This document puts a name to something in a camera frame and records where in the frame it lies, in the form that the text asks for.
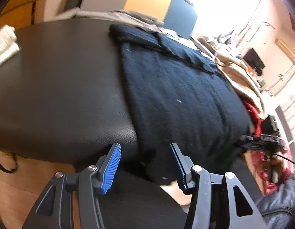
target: folded white towel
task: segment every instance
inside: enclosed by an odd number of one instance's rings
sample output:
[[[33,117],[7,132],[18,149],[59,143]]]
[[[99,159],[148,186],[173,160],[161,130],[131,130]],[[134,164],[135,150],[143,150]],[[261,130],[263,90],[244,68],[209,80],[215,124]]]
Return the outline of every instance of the folded white towel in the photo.
[[[17,53],[20,48],[15,43],[15,28],[5,25],[0,29],[0,65]]]
[[[5,25],[0,29],[0,55],[16,42],[15,28]]]

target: folded dark garment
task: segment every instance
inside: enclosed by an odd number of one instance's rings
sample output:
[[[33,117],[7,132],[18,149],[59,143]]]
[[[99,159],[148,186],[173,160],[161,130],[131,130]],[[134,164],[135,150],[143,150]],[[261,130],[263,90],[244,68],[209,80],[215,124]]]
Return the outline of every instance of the folded dark garment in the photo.
[[[175,179],[168,147],[209,172],[224,174],[249,129],[247,111],[214,61],[165,35],[110,26],[121,51],[125,91],[141,161],[159,184]]]

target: table surface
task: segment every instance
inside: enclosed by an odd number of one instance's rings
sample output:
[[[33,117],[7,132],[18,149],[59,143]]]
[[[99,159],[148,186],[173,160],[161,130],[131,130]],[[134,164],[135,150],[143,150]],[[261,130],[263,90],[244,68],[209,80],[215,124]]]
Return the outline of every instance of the table surface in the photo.
[[[0,150],[73,164],[136,133],[122,90],[114,22],[71,19],[16,31],[21,51],[0,67]]]

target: black puffer jacket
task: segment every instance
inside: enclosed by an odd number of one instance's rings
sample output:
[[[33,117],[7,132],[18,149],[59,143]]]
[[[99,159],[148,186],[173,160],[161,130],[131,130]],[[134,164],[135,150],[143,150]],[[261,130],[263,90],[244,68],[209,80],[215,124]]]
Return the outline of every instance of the black puffer jacket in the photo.
[[[255,204],[269,229],[286,229],[295,216],[295,174],[278,191],[255,199]]]

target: black strap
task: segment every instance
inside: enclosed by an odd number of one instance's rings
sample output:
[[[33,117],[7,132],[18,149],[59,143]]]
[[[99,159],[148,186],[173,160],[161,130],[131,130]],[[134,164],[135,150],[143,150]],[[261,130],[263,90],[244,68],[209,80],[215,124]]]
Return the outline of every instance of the black strap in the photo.
[[[16,160],[16,154],[15,153],[12,153],[12,158],[15,162],[15,169],[11,169],[11,170],[7,170],[6,168],[4,168],[1,164],[0,164],[0,170],[5,172],[5,173],[8,173],[8,174],[11,174],[11,173],[14,173],[18,170],[18,163],[17,163],[17,160]]]

